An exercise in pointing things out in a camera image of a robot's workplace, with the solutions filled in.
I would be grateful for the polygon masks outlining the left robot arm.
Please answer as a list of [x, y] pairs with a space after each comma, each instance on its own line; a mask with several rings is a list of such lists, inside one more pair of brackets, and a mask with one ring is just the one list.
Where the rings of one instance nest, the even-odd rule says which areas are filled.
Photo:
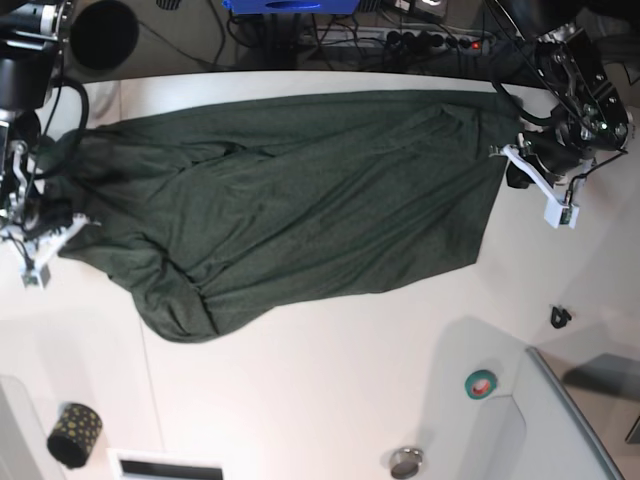
[[535, 116], [507, 91], [497, 73], [491, 74], [496, 92], [523, 120], [538, 127], [518, 136], [517, 152], [525, 163], [556, 186], [599, 151], [612, 152], [616, 158], [624, 155], [632, 120], [598, 50], [576, 25], [586, 3], [487, 1], [485, 5], [534, 79], [557, 100], [547, 117]]

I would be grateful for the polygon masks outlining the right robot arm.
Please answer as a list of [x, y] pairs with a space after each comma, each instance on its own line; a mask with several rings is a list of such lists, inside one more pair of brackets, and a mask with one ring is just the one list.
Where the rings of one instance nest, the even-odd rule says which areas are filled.
[[[32, 241], [73, 223], [70, 203], [44, 200], [36, 183], [73, 162], [88, 122], [85, 87], [64, 75], [74, 7], [73, 1], [1, 3], [1, 234], [9, 238]], [[53, 89], [64, 87], [80, 98], [79, 125], [59, 161], [44, 170], [39, 155], [47, 136], [37, 111]]]

